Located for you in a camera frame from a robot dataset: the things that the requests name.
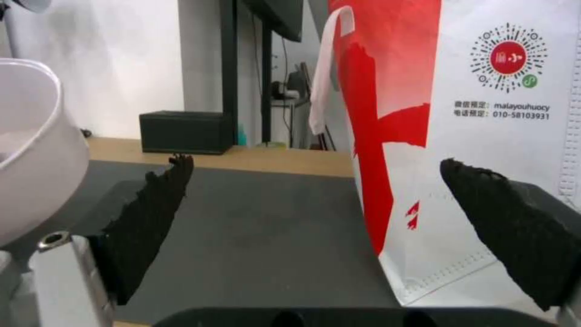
bag handle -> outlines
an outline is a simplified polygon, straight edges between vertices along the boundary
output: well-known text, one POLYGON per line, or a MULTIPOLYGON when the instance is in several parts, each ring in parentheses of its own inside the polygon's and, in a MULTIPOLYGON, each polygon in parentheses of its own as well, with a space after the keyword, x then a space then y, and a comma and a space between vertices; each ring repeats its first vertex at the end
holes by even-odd
POLYGON ((325 108, 327 107, 329 85, 331 83, 329 75, 333 60, 333 41, 335 39, 335 26, 339 17, 341 17, 342 37, 355 31, 355 18, 351 6, 343 6, 336 9, 329 15, 325 23, 311 92, 309 125, 314 135, 321 134, 325 130, 325 108))

black cable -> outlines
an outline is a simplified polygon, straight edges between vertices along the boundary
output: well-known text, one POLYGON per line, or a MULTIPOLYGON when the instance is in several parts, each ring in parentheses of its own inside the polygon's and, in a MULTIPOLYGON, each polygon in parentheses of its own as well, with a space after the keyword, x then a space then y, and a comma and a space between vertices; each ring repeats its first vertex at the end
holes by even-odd
POLYGON ((281 36, 281 41, 282 41, 282 49, 285 52, 285 78, 282 80, 282 120, 285 122, 286 129, 289 131, 289 144, 291 144, 292 131, 291 131, 291 127, 286 122, 286 92, 285 92, 286 79, 287 79, 288 73, 289 73, 289 62, 288 62, 288 56, 286 54, 285 39, 282 38, 282 36, 281 36))
POLYGON ((331 131, 329 130, 329 127, 327 125, 325 125, 325 130, 327 131, 327 135, 329 135, 329 142, 331 142, 331 147, 333 148, 333 151, 337 151, 337 148, 335 147, 335 142, 333 142, 333 137, 331 136, 331 131))
POLYGON ((254 61, 256 64, 256 78, 258 78, 258 92, 262 98, 262 88, 260 87, 260 66, 258 65, 258 42, 256 41, 256 25, 254 23, 254 15, 252 15, 252 35, 254 35, 254 61))

black speaker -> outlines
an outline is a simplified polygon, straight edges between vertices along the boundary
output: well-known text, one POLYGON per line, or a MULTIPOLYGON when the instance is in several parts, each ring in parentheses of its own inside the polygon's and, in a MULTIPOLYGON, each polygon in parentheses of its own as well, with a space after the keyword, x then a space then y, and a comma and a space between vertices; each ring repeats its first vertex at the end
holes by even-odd
POLYGON ((234 143, 232 117, 221 112, 157 111, 139 116, 143 152, 223 154, 234 143))

gray table mat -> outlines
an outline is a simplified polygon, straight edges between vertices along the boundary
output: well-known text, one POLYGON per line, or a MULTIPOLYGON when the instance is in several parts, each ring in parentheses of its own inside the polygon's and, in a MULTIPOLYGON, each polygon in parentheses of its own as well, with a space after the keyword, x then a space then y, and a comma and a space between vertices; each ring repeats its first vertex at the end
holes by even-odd
MULTIPOLYGON (((91 161, 65 206, 5 250, 23 260, 48 232, 104 226, 83 217, 117 182, 161 168, 91 161)), ((195 169, 187 195, 116 319, 153 324, 203 307, 399 306, 371 248, 353 179, 195 169)))

red and white bag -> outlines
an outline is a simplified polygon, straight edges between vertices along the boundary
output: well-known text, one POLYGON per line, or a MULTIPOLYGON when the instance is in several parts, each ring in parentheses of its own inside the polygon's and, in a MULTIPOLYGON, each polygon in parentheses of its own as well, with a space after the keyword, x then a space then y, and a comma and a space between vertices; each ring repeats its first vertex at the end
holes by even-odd
POLYGON ((540 315, 478 239, 439 163, 452 157, 581 202, 581 2, 329 7, 310 124, 322 132, 334 49, 368 232, 397 299, 540 315))

